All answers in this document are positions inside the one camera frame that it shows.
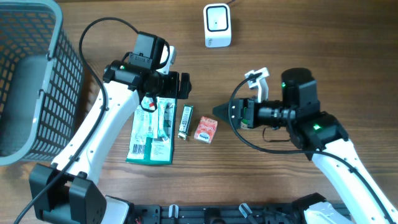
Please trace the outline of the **green lid white jar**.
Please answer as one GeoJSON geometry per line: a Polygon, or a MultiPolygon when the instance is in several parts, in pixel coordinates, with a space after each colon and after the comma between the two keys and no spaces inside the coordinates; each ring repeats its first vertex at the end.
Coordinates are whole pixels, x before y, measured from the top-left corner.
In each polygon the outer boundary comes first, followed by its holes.
{"type": "Polygon", "coordinates": [[[246,107],[243,108],[243,112],[241,115],[241,129],[248,129],[248,121],[245,118],[245,114],[246,114],[246,107]]]}

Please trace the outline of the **red and white tissue pack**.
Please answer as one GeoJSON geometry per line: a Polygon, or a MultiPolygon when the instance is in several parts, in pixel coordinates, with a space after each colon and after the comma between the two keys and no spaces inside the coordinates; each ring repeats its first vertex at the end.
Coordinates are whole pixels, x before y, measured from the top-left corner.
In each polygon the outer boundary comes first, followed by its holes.
{"type": "Polygon", "coordinates": [[[202,116],[194,134],[196,140],[210,144],[215,136],[218,122],[202,116]]]}

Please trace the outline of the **green 3M sponge package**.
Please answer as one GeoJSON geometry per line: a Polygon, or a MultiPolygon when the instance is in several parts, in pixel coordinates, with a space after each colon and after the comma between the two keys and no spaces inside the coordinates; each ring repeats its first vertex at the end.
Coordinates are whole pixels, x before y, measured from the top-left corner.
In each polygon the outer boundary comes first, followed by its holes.
{"type": "Polygon", "coordinates": [[[146,166],[171,165],[177,100],[144,98],[134,112],[126,162],[146,166]]]}

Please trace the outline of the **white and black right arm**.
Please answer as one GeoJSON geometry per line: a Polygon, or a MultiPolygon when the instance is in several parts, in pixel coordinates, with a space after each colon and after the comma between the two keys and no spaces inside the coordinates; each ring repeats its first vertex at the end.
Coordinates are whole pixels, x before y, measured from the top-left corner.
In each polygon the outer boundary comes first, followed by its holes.
{"type": "Polygon", "coordinates": [[[321,111],[317,81],[307,68],[290,68],[281,75],[282,100],[269,100],[267,68],[251,70],[242,84],[257,90],[252,98],[237,98],[236,87],[228,102],[213,108],[213,115],[226,121],[233,133],[247,146],[261,152],[279,150],[259,147],[238,133],[267,126],[286,128],[289,142],[296,148],[285,154],[304,154],[326,176],[338,192],[356,223],[397,223],[397,209],[384,195],[359,159],[343,125],[321,111]]]}

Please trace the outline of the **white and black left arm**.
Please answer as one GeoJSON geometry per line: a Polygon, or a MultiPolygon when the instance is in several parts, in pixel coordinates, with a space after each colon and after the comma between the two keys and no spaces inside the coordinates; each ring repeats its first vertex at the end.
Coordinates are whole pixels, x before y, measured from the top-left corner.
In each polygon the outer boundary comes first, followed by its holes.
{"type": "Polygon", "coordinates": [[[121,128],[143,101],[186,99],[187,73],[170,70],[174,48],[163,38],[138,33],[132,52],[104,70],[99,95],[63,151],[29,177],[34,213],[48,223],[133,223],[134,204],[105,196],[97,184],[121,128]]]}

